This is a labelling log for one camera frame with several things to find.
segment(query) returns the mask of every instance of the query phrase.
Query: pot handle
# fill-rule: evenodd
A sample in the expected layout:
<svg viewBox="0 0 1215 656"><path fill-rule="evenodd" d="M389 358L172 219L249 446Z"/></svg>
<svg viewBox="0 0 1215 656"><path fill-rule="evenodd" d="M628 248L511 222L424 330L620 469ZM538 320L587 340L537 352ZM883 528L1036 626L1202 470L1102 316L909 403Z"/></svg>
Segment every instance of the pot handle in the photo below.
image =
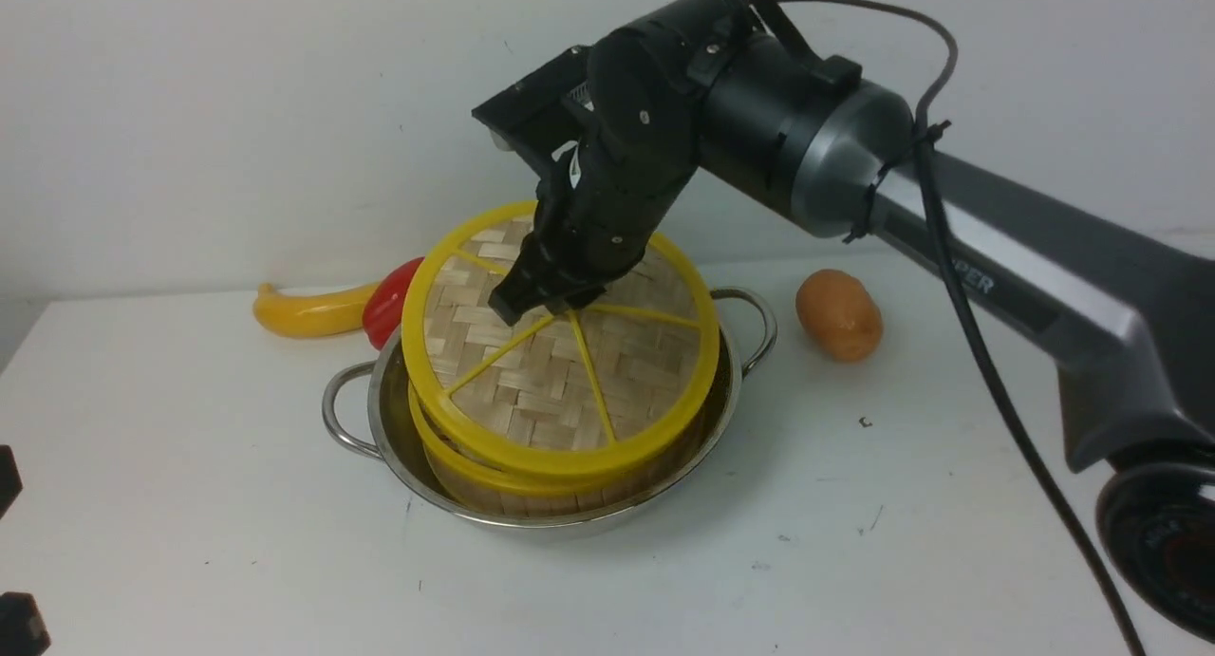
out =
<svg viewBox="0 0 1215 656"><path fill-rule="evenodd" d="M338 391L340 391L341 386L360 378L361 375L372 374L373 367L375 367L374 362L363 362L362 364L355 364L339 371L333 379L329 380L329 384L324 386L324 395L321 396L321 419L324 422L324 428L329 431L329 435L333 436L333 440L338 441L338 445L345 447L346 449L351 449L351 452L356 454L377 458L377 460L383 462L384 457L380 456L379 448L346 432L346 428L343 428L341 423L338 422L338 413L333 408L334 402L338 400Z"/></svg>
<svg viewBox="0 0 1215 656"><path fill-rule="evenodd" d="M741 300L747 302L750 306L755 306L759 310L759 316L763 318L763 340L759 341L759 349L751 354L751 357L746 362L742 362L742 378L747 378L747 374L755 369L756 364L764 361L768 354L772 352L773 345L776 345L776 313L772 310L772 305L764 298L759 296L759 293L755 293L751 289L712 289L710 295L713 300Z"/></svg>

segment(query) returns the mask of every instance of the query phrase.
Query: brown potato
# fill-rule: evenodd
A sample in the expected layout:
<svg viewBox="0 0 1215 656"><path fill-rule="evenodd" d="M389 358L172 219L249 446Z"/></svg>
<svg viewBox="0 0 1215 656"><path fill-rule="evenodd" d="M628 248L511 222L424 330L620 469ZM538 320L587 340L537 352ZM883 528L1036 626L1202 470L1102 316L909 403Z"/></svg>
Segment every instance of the brown potato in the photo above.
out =
<svg viewBox="0 0 1215 656"><path fill-rule="evenodd" d="M797 289L796 306L806 334L836 362L860 362L882 340L882 311L846 272L813 272Z"/></svg>

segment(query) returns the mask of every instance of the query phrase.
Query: bamboo steamer lid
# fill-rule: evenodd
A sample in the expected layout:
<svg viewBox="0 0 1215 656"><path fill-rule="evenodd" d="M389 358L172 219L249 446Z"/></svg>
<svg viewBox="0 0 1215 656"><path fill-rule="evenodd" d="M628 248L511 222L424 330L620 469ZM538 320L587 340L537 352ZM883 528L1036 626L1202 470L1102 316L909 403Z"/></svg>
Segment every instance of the bamboo steamer lid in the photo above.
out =
<svg viewBox="0 0 1215 656"><path fill-rule="evenodd" d="M460 453L496 469L582 480L626 473L699 413L718 357L703 281L665 237L582 311L487 305L532 228L533 202L445 237L414 276L401 347L420 406Z"/></svg>

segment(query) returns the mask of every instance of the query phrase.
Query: white wall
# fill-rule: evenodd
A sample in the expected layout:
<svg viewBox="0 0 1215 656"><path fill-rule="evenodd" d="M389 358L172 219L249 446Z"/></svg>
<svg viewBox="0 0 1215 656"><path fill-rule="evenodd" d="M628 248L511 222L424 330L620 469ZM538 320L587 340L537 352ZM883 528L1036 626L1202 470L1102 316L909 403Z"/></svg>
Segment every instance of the white wall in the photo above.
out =
<svg viewBox="0 0 1215 656"><path fill-rule="evenodd" d="M1215 232L1215 0L892 1L961 39L943 149ZM0 0L0 298L375 278L533 188L473 106L663 2ZM909 97L942 60L897 19L795 19ZM836 249L712 180L665 231L701 261Z"/></svg>

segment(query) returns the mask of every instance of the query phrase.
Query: toy banana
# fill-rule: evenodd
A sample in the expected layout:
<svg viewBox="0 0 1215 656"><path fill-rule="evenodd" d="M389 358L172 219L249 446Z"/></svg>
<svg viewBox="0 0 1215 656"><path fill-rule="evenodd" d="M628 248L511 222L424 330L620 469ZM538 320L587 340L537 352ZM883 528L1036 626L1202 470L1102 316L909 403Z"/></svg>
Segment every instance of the toy banana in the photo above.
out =
<svg viewBox="0 0 1215 656"><path fill-rule="evenodd" d="M261 284L253 315L267 332L293 339L312 339L355 332L362 327L363 307L379 283L324 295L294 296Z"/></svg>

